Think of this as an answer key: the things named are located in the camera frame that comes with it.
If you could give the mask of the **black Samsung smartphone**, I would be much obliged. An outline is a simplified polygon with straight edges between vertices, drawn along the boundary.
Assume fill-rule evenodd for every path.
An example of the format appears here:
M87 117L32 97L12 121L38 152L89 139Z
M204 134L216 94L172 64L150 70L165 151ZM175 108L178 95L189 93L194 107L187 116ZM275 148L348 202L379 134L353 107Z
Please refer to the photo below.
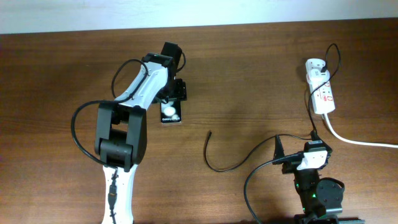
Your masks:
M160 104L160 121L162 124L175 124L182 122L180 101L170 101Z

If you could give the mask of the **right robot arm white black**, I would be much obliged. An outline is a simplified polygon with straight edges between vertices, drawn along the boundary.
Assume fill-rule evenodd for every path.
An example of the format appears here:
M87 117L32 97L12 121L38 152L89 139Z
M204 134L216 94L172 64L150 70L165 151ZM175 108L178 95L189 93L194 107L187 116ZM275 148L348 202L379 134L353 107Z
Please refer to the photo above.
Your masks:
M295 190L302 204L303 213L294 216L295 223L365 223L359 218L338 217L343 212L345 185L319 174L333 150L318 134L311 132L310 136L303 150L289 156L284 153L281 135L275 136L273 164L281 164L283 174L294 175Z

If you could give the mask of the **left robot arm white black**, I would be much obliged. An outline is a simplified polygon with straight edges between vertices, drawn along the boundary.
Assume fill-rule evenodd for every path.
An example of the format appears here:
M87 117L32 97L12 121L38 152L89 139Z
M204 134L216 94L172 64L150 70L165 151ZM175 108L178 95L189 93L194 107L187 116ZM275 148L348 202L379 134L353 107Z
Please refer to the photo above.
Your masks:
M161 53L142 58L141 70L124 93L109 103L100 103L95 153L103 162L106 201L103 223L133 223L134 174L147 146L146 113L153 103L187 99L186 84L176 78L184 58L182 49L166 42Z

